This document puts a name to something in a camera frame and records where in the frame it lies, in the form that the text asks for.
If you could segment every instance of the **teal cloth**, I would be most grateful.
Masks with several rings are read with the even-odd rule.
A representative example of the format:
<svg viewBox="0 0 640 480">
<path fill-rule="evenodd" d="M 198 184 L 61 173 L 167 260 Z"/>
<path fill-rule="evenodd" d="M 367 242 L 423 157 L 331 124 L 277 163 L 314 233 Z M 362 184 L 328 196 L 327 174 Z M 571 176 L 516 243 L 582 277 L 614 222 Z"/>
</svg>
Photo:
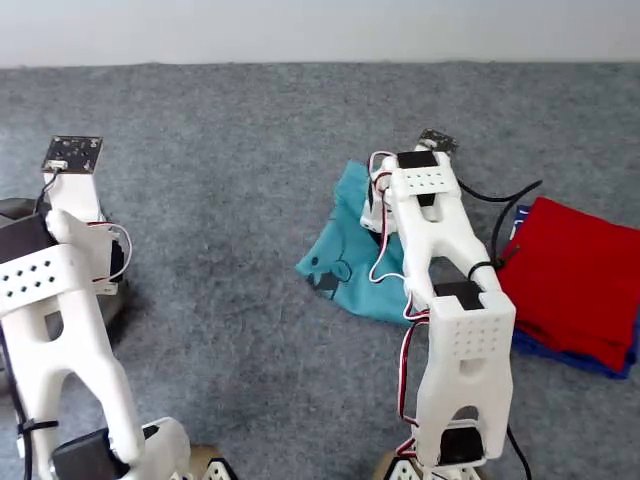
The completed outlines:
<svg viewBox="0 0 640 480">
<path fill-rule="evenodd" d="M 329 222 L 296 270 L 317 292 L 355 315 L 408 325 L 402 316 L 406 301 L 402 281 L 392 277 L 373 284 L 368 278 L 379 247 L 360 226 L 367 188 L 367 169 L 348 162 L 335 187 L 336 206 Z M 402 245 L 394 233 L 376 277 L 402 272 L 402 258 Z"/>
</svg>

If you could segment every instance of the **blue cloth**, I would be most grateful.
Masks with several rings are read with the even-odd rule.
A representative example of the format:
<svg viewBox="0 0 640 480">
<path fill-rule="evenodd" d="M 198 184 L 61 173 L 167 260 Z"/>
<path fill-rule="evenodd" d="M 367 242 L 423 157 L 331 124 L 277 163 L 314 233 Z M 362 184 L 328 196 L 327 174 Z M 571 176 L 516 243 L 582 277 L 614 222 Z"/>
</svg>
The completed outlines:
<svg viewBox="0 0 640 480">
<path fill-rule="evenodd" d="M 367 169 L 350 161 L 335 187 L 336 205 L 329 222 L 311 251 L 296 265 L 296 270 L 314 290 L 355 315 L 408 325 L 409 322 L 402 316 L 406 296 L 400 279 L 389 278 L 373 284 L 368 278 L 379 247 L 374 236 L 360 226 L 367 188 Z M 514 229 L 522 224 L 527 213 L 526 206 L 518 208 Z M 402 272 L 402 258 L 400 240 L 396 234 L 392 234 L 376 276 Z M 637 361 L 639 328 L 640 312 L 635 323 L 633 346 L 627 354 L 622 372 L 613 371 L 587 355 L 551 351 L 517 329 L 513 336 L 513 347 L 523 353 L 552 358 L 609 378 L 624 379 Z"/>
</svg>

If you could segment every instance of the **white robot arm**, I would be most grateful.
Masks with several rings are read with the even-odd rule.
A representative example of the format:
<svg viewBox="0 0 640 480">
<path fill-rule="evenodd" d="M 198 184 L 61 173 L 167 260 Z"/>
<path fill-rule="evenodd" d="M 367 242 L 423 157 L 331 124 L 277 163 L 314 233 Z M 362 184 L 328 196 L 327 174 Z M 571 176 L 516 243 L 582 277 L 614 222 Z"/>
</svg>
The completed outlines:
<svg viewBox="0 0 640 480">
<path fill-rule="evenodd" d="M 415 326 L 430 325 L 415 419 L 404 415 L 404 392 L 399 394 L 399 413 L 411 424 L 411 438 L 399 453 L 415 457 L 425 478 L 467 480 L 478 478 L 473 467 L 502 454 L 513 391 L 515 307 L 465 213 L 451 168 L 455 146 L 452 138 L 426 130 L 412 152 L 375 152 L 361 224 L 382 235 L 381 256 L 386 237 L 393 231 L 400 237 L 405 318 L 415 322 L 405 355 Z M 378 156 L 382 164 L 374 171 Z M 451 260 L 467 280 L 434 285 L 434 257 Z M 377 281 L 374 269 L 370 279 Z M 412 306 L 418 313 L 411 313 Z M 475 414 L 460 418 L 465 411 Z"/>
<path fill-rule="evenodd" d="M 111 271 L 112 244 L 122 237 L 104 221 L 93 184 L 101 142 L 54 137 L 43 165 L 47 187 L 33 215 L 0 229 L 0 340 L 25 479 L 35 471 L 42 480 L 193 480 L 182 425 L 163 418 L 140 426 L 96 299 L 117 291 L 128 265 Z M 40 207 L 47 191 L 51 210 L 45 217 Z M 45 317 L 54 312 L 64 329 L 52 340 Z M 107 428 L 59 445 L 61 388 L 72 372 L 100 401 Z M 205 478 L 234 477 L 212 461 Z"/>
</svg>

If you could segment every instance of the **black cable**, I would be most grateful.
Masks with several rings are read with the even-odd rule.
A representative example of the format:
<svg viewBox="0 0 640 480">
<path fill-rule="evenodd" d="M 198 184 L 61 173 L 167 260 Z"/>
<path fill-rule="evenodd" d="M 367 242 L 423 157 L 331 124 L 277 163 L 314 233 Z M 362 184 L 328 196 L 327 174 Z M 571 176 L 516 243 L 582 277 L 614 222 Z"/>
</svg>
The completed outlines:
<svg viewBox="0 0 640 480">
<path fill-rule="evenodd" d="M 18 416 L 19 430 L 21 426 L 27 423 L 27 415 L 24 412 L 22 401 L 20 400 L 20 394 L 18 393 L 18 385 L 16 383 L 16 377 L 13 373 L 13 366 L 11 365 L 11 359 L 9 357 L 9 347 L 7 347 L 7 339 L 4 336 L 4 330 L 0 326 L 0 344 L 2 344 L 2 354 L 4 357 L 4 366 L 7 375 L 7 383 L 9 384 L 9 394 L 11 395 L 11 401 L 13 402 L 13 408 L 16 410 Z M 31 438 L 31 431 L 25 430 L 22 432 L 22 440 L 24 442 L 24 480 L 31 480 L 33 477 L 33 443 Z"/>
<path fill-rule="evenodd" d="M 484 200 L 486 202 L 493 202 L 493 203 L 508 202 L 505 205 L 505 207 L 502 209 L 502 212 L 500 212 L 500 215 L 498 216 L 496 223 L 493 226 L 493 232 L 491 232 L 491 244 L 489 247 L 489 257 L 491 258 L 490 264 L 493 265 L 493 268 L 495 268 L 496 270 L 499 270 L 504 266 L 504 261 L 500 262 L 498 260 L 498 236 L 500 235 L 500 228 L 502 228 L 502 223 L 504 222 L 504 219 L 507 217 L 507 214 L 513 208 L 513 206 L 516 203 L 518 203 L 518 201 L 522 197 L 524 197 L 527 193 L 529 193 L 530 191 L 542 185 L 542 180 L 533 182 L 531 185 L 526 186 L 519 192 L 514 193 L 513 195 L 509 195 L 508 197 L 489 197 L 486 195 L 482 195 L 481 193 L 474 191 L 473 189 L 471 189 L 470 187 L 462 183 L 459 179 L 458 179 L 458 184 L 460 184 L 460 187 L 465 192 L 467 192 L 469 195 L 479 200 Z M 476 269 L 482 266 L 487 266 L 487 262 L 478 262 L 473 267 L 471 267 L 471 270 L 469 271 L 469 274 L 468 274 L 468 278 L 471 279 L 471 275 L 473 274 L 473 272 L 475 272 Z M 513 435 L 513 432 L 511 431 L 511 426 L 508 424 L 507 424 L 507 437 L 509 438 L 511 445 L 515 450 L 516 455 L 518 455 L 518 458 L 520 459 L 522 466 L 524 467 L 524 473 L 525 473 L 526 479 L 532 480 L 533 476 L 531 474 L 531 467 L 529 466 L 527 457 L 524 455 L 524 453 L 520 449 L 520 446 L 518 445 L 518 442 L 516 441 L 516 438 Z"/>
<path fill-rule="evenodd" d="M 514 195 L 512 195 L 511 200 L 509 200 L 509 203 L 507 203 L 505 207 L 502 209 L 502 212 L 500 212 L 500 215 L 498 216 L 498 219 L 496 220 L 496 223 L 493 227 L 493 232 L 491 233 L 491 245 L 490 245 L 491 262 L 493 263 L 496 269 L 501 268 L 501 265 L 498 263 L 498 235 L 500 234 L 500 228 L 502 227 L 502 222 L 504 222 L 504 219 L 507 217 L 509 210 L 511 210 L 513 206 L 516 203 L 518 203 L 518 201 L 522 197 L 524 197 L 531 190 L 535 190 L 540 185 L 542 185 L 542 180 L 533 182 L 531 185 L 523 188 L 518 193 L 515 193 Z"/>
<path fill-rule="evenodd" d="M 529 467 L 529 462 L 527 462 L 527 457 L 525 457 L 524 453 L 522 453 L 522 450 L 520 450 L 520 445 L 518 445 L 518 442 L 516 442 L 516 437 L 513 436 L 513 432 L 511 431 L 510 425 L 507 425 L 507 437 L 511 442 L 511 446 L 515 450 L 516 455 L 518 455 L 518 458 L 522 462 L 522 466 L 524 467 L 524 474 L 527 477 L 527 480 L 531 480 L 533 477 L 531 475 L 531 468 Z"/>
<path fill-rule="evenodd" d="M 58 178 L 58 175 L 60 175 L 60 173 L 62 173 L 62 169 L 61 168 L 56 168 L 53 171 L 53 177 L 51 177 L 51 180 L 49 180 L 45 184 L 45 186 L 42 187 L 42 190 L 40 191 L 40 195 L 38 195 L 38 198 L 36 199 L 36 204 L 33 207 L 33 213 L 38 213 L 38 211 L 40 210 L 40 205 L 44 201 L 44 196 L 47 194 L 49 189 L 53 186 L 53 182 L 56 181 L 56 178 Z"/>
<path fill-rule="evenodd" d="M 467 192 L 469 195 L 471 195 L 474 198 L 477 198 L 478 200 L 482 200 L 484 202 L 491 202 L 491 203 L 504 203 L 504 202 L 508 202 L 509 200 L 511 200 L 515 195 L 509 195 L 507 197 L 490 197 L 488 195 L 483 195 L 482 193 L 478 193 L 476 192 L 473 188 L 471 188 L 468 185 L 465 185 L 462 180 L 460 180 L 459 178 L 457 178 L 456 180 L 458 180 L 458 185 L 460 185 L 460 188 L 462 188 L 465 192 Z"/>
<path fill-rule="evenodd" d="M 500 263 L 498 262 L 498 236 L 500 235 L 500 229 L 502 228 L 502 223 L 504 222 L 504 219 L 506 218 L 506 216 L 509 213 L 509 211 L 513 208 L 513 206 L 516 203 L 518 203 L 518 200 L 520 200 L 522 197 L 524 197 L 531 190 L 534 190 L 534 189 L 538 188 L 540 185 L 542 185 L 542 180 L 538 180 L 537 182 L 533 182 L 531 185 L 526 186 L 525 188 L 523 188 L 519 192 L 516 192 L 513 195 L 509 195 L 507 197 L 490 197 L 488 195 L 483 195 L 482 193 L 476 192 L 474 189 L 472 189 L 468 185 L 465 185 L 459 178 L 457 180 L 458 180 L 458 184 L 460 185 L 460 188 L 462 188 L 465 192 L 467 192 L 472 197 L 477 198 L 478 200 L 482 200 L 482 201 L 485 201 L 485 202 L 491 202 L 491 203 L 508 202 L 507 205 L 505 205 L 505 207 L 502 210 L 502 212 L 500 212 L 500 215 L 498 216 L 498 219 L 496 220 L 496 223 L 493 226 L 493 232 L 491 232 L 491 244 L 490 244 L 490 249 L 489 249 L 489 258 L 491 259 L 491 263 L 493 264 L 494 268 L 499 269 L 499 268 L 501 268 L 502 265 L 500 265 Z M 467 277 L 471 277 L 471 274 L 477 268 L 485 266 L 485 265 L 486 265 L 485 262 L 480 262 L 480 263 L 474 265 L 473 267 L 471 267 L 471 271 L 469 272 Z"/>
</svg>

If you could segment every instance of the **white wall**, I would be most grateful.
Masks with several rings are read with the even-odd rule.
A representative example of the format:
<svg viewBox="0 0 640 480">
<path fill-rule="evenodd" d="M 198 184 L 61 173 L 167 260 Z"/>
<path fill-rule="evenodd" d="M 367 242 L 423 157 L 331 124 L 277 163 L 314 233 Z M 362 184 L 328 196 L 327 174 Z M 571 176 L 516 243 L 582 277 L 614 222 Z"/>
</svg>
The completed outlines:
<svg viewBox="0 0 640 480">
<path fill-rule="evenodd" d="M 0 0 L 0 66 L 640 60 L 638 0 Z"/>
</svg>

